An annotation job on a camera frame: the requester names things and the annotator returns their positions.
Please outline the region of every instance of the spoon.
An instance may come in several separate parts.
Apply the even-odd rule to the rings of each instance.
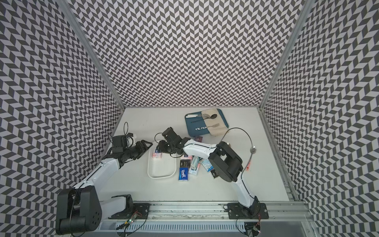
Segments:
[[[215,125],[208,126],[208,127],[218,127],[218,126],[220,126],[220,124],[215,124]]]
[[[212,115],[212,116],[210,116],[208,118],[214,119],[216,117],[217,117],[217,114],[214,114],[214,115]],[[204,118],[204,119],[200,119],[200,120],[196,120],[196,121],[192,121],[192,122],[198,122],[198,121],[202,121],[202,120],[205,120],[205,119],[208,119],[208,118]]]

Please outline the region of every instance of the small box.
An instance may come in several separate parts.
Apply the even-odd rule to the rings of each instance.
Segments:
[[[180,160],[180,168],[182,167],[191,167],[191,160]]]
[[[198,142],[202,142],[203,141],[203,137],[202,136],[196,136],[195,141],[198,141]]]
[[[209,172],[209,171],[211,171],[213,169],[213,166],[212,166],[211,162],[209,160],[207,160],[207,159],[202,159],[200,161],[200,163],[203,165],[203,167],[205,168],[205,170],[207,172]]]
[[[188,168],[187,167],[179,168],[179,181],[188,181]]]
[[[180,157],[181,160],[192,160],[192,156],[191,155],[182,155]]]
[[[218,173],[215,171],[215,169],[211,170],[211,174],[212,174],[214,179],[219,176]]]
[[[158,149],[156,148],[155,151],[154,151],[154,153],[153,153],[153,155],[152,155],[152,157],[154,159],[162,158],[162,153],[159,152]]]
[[[193,156],[192,161],[191,161],[191,169],[195,170],[199,162],[200,162],[200,157]]]
[[[196,169],[189,168],[188,174],[197,175],[200,169],[200,163],[197,163]]]

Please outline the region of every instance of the cloth napkin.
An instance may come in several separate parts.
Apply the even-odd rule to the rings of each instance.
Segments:
[[[204,120],[204,123],[207,126],[207,129],[212,136],[224,135],[226,133],[228,128],[225,126],[225,123],[224,123],[223,119],[221,118],[221,116],[218,113],[218,110],[216,108],[211,108],[209,110],[203,110],[203,111],[201,111],[201,114],[202,115],[208,114],[209,116],[212,116],[214,114],[217,115],[217,117],[214,119],[205,119]],[[210,127],[210,126],[215,125],[215,124],[220,124],[220,125],[218,127]]]

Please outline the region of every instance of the black cable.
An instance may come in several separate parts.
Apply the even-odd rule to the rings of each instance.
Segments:
[[[179,157],[182,157],[182,156],[178,156],[178,157],[173,157],[173,156],[172,156],[172,154],[170,154],[170,156],[171,156],[172,158],[179,158]]]
[[[72,229],[71,229],[71,217],[72,217],[72,211],[74,210],[74,203],[75,203],[75,200],[76,200],[76,198],[77,198],[77,196],[78,196],[78,193],[79,193],[79,189],[83,186],[83,184],[84,183],[82,183],[77,189],[76,189],[76,193],[75,193],[75,197],[74,197],[74,200],[73,200],[73,202],[72,202],[72,207],[71,207],[71,213],[70,213],[70,232],[71,232],[71,235],[73,236],[73,237],[81,237],[85,232],[83,232],[81,235],[79,235],[79,236],[75,236],[73,233],[72,233]]]
[[[244,131],[244,132],[246,133],[246,135],[247,135],[247,136],[249,137],[249,139],[250,139],[251,148],[253,148],[253,142],[251,141],[251,137],[250,137],[250,135],[249,135],[245,130],[243,130],[243,129],[240,128],[240,127],[233,127],[233,128],[228,129],[228,130],[226,131],[226,133],[224,134],[224,136],[221,138],[220,142],[222,142],[222,140],[224,139],[225,135],[229,132],[229,130],[232,130],[232,129],[240,129],[240,130]],[[254,197],[252,197],[252,196],[250,195],[248,189],[246,188],[245,183],[243,182],[243,178],[242,178],[243,172],[245,172],[247,166],[249,165],[252,156],[253,156],[253,153],[251,153],[251,150],[250,150],[250,158],[249,158],[249,161],[247,162],[245,168],[243,169],[243,171],[242,171],[242,173],[241,173],[241,181],[242,181],[242,184],[243,184],[243,186],[245,187],[247,193],[249,194],[249,196],[250,196],[251,198],[255,199],[256,201],[259,202],[259,200],[257,200],[256,198],[254,198]]]
[[[200,145],[200,144],[190,143],[190,144],[185,145],[183,148],[185,148],[186,146],[189,146],[189,145],[203,146],[203,145]],[[215,146],[215,147],[203,146],[203,147],[206,147],[206,148],[209,148],[209,149],[217,148],[217,146]]]
[[[156,143],[158,143],[158,142],[157,142],[157,140],[155,139],[155,137],[156,137],[158,134],[160,134],[160,133],[163,134],[162,132],[159,132],[159,133],[157,133],[157,134],[154,136],[154,141],[155,141]]]
[[[146,217],[146,219],[145,219],[145,222],[143,222],[143,224],[140,226],[140,227],[138,227],[138,229],[136,229],[135,231],[133,231],[132,233],[130,233],[130,234],[128,234],[127,236],[130,236],[131,234],[133,234],[134,232],[136,232],[137,230],[139,230],[145,223],[146,223],[146,221],[147,221],[147,217]]]
[[[129,137],[131,140],[132,140],[132,143],[130,144],[130,146],[129,146],[129,139],[127,139],[126,141],[128,142],[128,146],[127,147],[131,147],[132,145],[133,145],[133,143],[134,143],[134,139],[133,139],[133,137]]]
[[[109,136],[111,136],[110,134],[108,134],[108,138],[109,138]],[[113,142],[112,142],[112,136],[111,136],[111,139],[109,139],[110,141],[111,141],[111,143],[112,143],[112,146],[113,146]]]
[[[252,140],[251,140],[250,135],[249,135],[245,130],[243,130],[242,128],[239,128],[239,127],[233,127],[233,128],[228,129],[228,130],[226,131],[226,133],[224,134],[224,136],[221,138],[221,141],[224,139],[224,137],[225,137],[225,135],[228,133],[228,131],[229,131],[229,130],[232,130],[232,129],[240,129],[240,130],[244,131],[244,132],[246,133],[246,135],[247,135],[247,136],[249,137],[249,139],[250,139],[250,144],[251,144],[251,148],[250,148],[250,149],[253,148],[253,142],[252,142]],[[252,218],[253,218],[253,217],[255,217],[256,215],[259,214],[259,212],[260,212],[260,208],[261,208],[261,207],[260,207],[260,206],[261,206],[261,203],[260,203],[260,201],[257,199],[256,196],[255,196],[255,197],[252,197],[252,196],[251,196],[251,194],[250,194],[249,190],[247,189],[245,183],[243,182],[243,178],[242,178],[243,173],[245,172],[247,166],[248,166],[249,163],[251,162],[251,158],[252,158],[252,156],[253,156],[253,153],[252,153],[251,150],[250,150],[250,158],[249,158],[249,161],[247,162],[245,168],[243,169],[243,171],[242,171],[242,173],[241,173],[241,181],[242,181],[242,184],[243,184],[243,186],[245,187],[247,193],[249,194],[249,196],[250,196],[251,198],[253,198],[254,200],[256,200],[256,201],[259,203],[259,209],[258,209],[258,211],[252,216]]]
[[[125,124],[128,125],[128,129],[126,130],[126,132],[125,132]],[[128,133],[128,131],[129,131],[129,124],[128,124],[128,122],[125,122],[125,123],[124,123],[124,135],[126,135],[126,134]]]
[[[237,230],[238,230],[241,234],[248,236],[248,235],[247,235],[247,231],[246,231],[246,234],[245,234],[244,232],[240,231],[240,229],[238,228],[238,226],[237,226],[237,221],[238,221],[238,219],[239,219],[239,217],[237,217],[237,220],[236,220],[236,228],[237,228]]]

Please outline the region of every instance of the metal bracket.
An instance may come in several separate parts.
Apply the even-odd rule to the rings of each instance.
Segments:
[[[259,210],[258,212],[252,213],[252,211],[242,206],[239,203],[228,203],[228,215],[229,219],[236,220],[236,219],[258,219],[258,215],[260,215],[261,219],[268,219],[268,211],[265,203],[256,203],[254,204],[254,207],[252,210]]]
[[[142,216],[138,216],[136,220],[140,219],[147,219],[147,216],[149,215],[149,210],[150,210],[150,203],[135,203],[133,205],[133,211],[130,212],[129,210],[125,209],[121,212],[118,212],[116,214],[113,214],[111,217],[108,219],[114,220],[114,219],[129,219],[132,214],[136,211],[142,214]]]

